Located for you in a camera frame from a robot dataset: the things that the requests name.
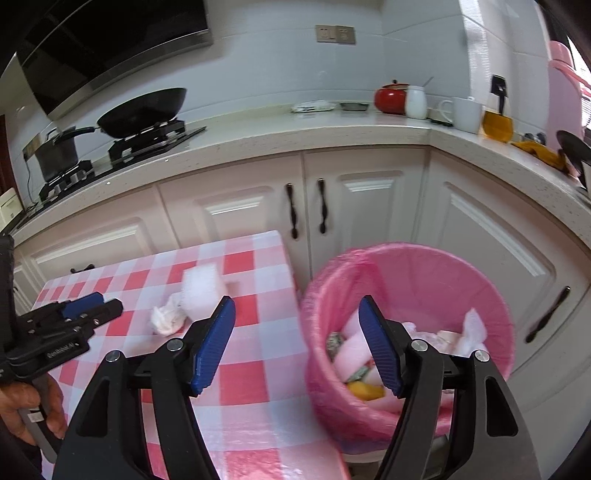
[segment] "red teapot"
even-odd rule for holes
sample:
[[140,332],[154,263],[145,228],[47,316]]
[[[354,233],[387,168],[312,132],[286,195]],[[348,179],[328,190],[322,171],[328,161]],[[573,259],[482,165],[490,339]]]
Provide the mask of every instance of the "red teapot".
[[384,85],[375,92],[374,103],[378,110],[383,113],[394,113],[405,115],[404,104],[408,83],[398,83],[393,80],[390,85]]

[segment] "white cabinet door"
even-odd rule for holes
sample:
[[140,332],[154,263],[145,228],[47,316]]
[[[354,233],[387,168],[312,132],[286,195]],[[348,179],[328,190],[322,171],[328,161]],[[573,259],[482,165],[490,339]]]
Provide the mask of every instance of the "white cabinet door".
[[[412,240],[424,148],[322,151],[304,158],[313,274],[349,248]],[[328,210],[325,233],[320,179]]]
[[33,304],[41,289],[36,286],[36,282],[32,279],[32,275],[28,272],[26,267],[18,260],[14,262],[14,279],[12,282],[12,290],[14,292],[14,303],[17,308],[17,313],[30,312]]
[[[436,150],[417,242],[467,260],[496,285],[515,324],[515,370],[552,337],[589,286],[591,262],[565,229],[510,187]],[[565,287],[569,296],[525,343]]]
[[554,337],[509,379],[548,478],[591,420],[591,293]]
[[83,270],[178,248],[155,186],[102,203],[19,246],[41,284]]
[[[293,186],[297,239],[292,238]],[[159,185],[181,247],[278,230],[300,288],[310,280],[301,155],[202,171]]]

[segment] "white sponge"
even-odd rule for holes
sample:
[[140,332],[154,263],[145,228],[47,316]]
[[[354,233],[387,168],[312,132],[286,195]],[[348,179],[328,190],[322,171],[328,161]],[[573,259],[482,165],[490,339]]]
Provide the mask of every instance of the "white sponge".
[[189,268],[183,272],[181,307],[192,322],[208,319],[228,289],[216,264]]
[[371,350],[365,340],[363,332],[358,332],[345,340],[339,353],[336,354],[333,365],[336,375],[341,382],[346,382],[351,375],[364,366],[371,359]]
[[361,325],[359,324],[359,311],[355,310],[345,326],[340,331],[345,339],[351,338],[353,335],[361,331]]

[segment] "pot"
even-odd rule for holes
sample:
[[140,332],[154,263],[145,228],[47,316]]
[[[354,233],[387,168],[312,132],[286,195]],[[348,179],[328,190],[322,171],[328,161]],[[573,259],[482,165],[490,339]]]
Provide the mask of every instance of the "pot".
[[[76,127],[69,128],[63,134],[69,134],[75,129]],[[56,142],[56,138],[59,135],[49,138],[55,130],[51,130],[46,136],[45,143],[41,144],[35,150],[35,156],[37,157],[39,168],[45,181],[52,181],[58,175],[76,166],[78,163],[78,153],[76,152],[74,139],[66,138],[60,142]]]
[[398,83],[393,80],[390,85],[384,85],[375,92],[374,103],[378,110],[383,113],[393,113],[395,115],[405,115],[404,105],[408,83]]

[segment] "gas stove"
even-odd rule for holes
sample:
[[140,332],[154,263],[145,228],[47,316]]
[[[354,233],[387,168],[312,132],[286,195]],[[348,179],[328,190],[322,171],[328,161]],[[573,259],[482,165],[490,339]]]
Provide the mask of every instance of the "gas stove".
[[79,161],[74,167],[48,181],[39,192],[41,203],[46,205],[56,202],[94,181],[95,171],[89,160]]
[[114,168],[136,163],[166,153],[179,143],[203,132],[206,127],[187,132],[182,120],[173,119],[144,130],[137,135],[115,141],[109,149],[109,158]]
[[92,164],[89,160],[78,162],[73,168],[47,182],[39,192],[39,203],[31,210],[19,226],[46,210],[59,200],[77,190],[134,163],[166,153],[173,147],[205,131],[201,127],[187,132],[185,123],[174,119],[140,132],[133,137],[117,140],[109,149],[106,164]]

